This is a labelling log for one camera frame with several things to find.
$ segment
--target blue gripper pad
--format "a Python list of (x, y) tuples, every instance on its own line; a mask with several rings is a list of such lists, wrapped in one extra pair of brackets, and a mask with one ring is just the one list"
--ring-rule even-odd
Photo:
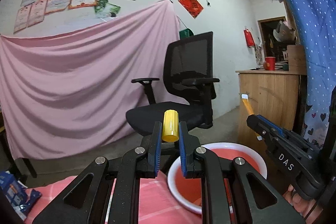
[(158, 136), (157, 136), (157, 142), (156, 142), (156, 150), (155, 150), (155, 159), (154, 159), (154, 173), (155, 177), (158, 176), (159, 169), (160, 169), (160, 159), (161, 159), (161, 138), (162, 138), (162, 124), (160, 124), (160, 130), (159, 130)]
[(282, 129), (280, 127), (278, 127), (277, 125), (275, 125), (274, 123), (272, 123), (271, 121), (267, 120), (265, 117), (261, 116), (261, 115), (257, 115), (257, 117), (262, 120), (263, 122), (265, 122), (266, 124), (268, 124), (270, 127), (273, 127), (274, 129), (276, 129), (279, 134), (283, 137), (285, 137), (285, 134), (283, 133)]
[(179, 140), (178, 144), (180, 147), (180, 158), (181, 158), (181, 170), (184, 177), (187, 176), (187, 163), (186, 163), (186, 157), (185, 157), (185, 147), (184, 147), (184, 140), (183, 140), (183, 132), (181, 129), (181, 123), (178, 124), (178, 130), (179, 130)]

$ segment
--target red diamond paper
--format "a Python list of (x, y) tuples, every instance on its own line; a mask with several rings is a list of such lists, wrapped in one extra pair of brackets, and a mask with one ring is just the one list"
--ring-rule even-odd
[(203, 7), (197, 0), (178, 0), (182, 6), (191, 14), (193, 18), (196, 18), (200, 12), (202, 12)]

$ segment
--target white rim of basin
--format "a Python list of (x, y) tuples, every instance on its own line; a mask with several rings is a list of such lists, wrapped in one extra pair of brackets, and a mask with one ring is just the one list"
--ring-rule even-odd
[[(260, 169), (260, 174), (266, 179), (267, 178), (267, 168), (266, 164), (263, 160), (263, 158), (253, 149), (238, 144), (238, 143), (209, 143), (202, 145), (202, 147), (205, 147), (207, 149), (216, 149), (216, 148), (226, 148), (226, 149), (234, 149), (237, 151), (244, 152), (245, 154), (248, 154), (251, 158), (255, 160), (257, 163), (259, 169)], [(180, 157), (178, 157), (172, 166), (169, 169), (168, 172), (168, 187), (174, 198), (177, 199), (179, 203), (181, 203), (185, 208), (187, 208), (189, 211), (199, 214), (202, 214), (202, 207), (198, 206), (196, 204), (191, 203), (190, 201), (186, 200), (177, 190), (177, 187), (175, 185), (175, 174), (177, 172), (177, 169), (181, 168), (181, 160)]]

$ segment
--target chair seat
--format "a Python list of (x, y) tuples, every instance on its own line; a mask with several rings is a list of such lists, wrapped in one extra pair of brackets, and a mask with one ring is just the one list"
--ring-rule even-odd
[(130, 109), (126, 112), (126, 119), (136, 132), (147, 136), (152, 134), (155, 122), (163, 122), (164, 113), (169, 109), (178, 112), (179, 121), (185, 121), (188, 130), (203, 123), (202, 106), (174, 102), (162, 102)]

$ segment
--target pink checkered tablecloth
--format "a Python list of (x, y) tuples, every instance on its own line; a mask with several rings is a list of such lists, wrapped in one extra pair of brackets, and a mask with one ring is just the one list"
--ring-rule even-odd
[[(26, 224), (34, 218), (75, 178), (68, 177), (48, 186), (35, 188), (42, 193), (27, 216)], [(201, 224), (201, 216), (189, 212), (171, 195), (167, 177), (159, 172), (156, 179), (141, 179), (139, 224)]]

